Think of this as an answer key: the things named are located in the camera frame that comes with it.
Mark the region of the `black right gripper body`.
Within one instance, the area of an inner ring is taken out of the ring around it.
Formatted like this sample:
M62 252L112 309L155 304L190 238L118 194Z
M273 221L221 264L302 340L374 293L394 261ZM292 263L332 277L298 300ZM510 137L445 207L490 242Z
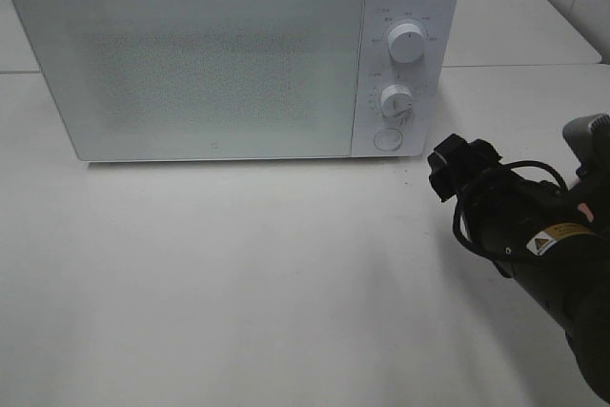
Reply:
M427 157L429 183L441 201L461 195L481 173L500 164L501 156L487 141L466 141L452 133Z

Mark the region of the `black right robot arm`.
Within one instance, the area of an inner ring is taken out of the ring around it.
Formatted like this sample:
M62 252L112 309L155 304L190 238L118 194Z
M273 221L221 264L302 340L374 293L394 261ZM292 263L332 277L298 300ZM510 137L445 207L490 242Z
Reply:
M535 160L451 134L428 157L429 181L454 198L452 232L531 296L564 331L579 371L609 398L609 155L582 163L568 187Z

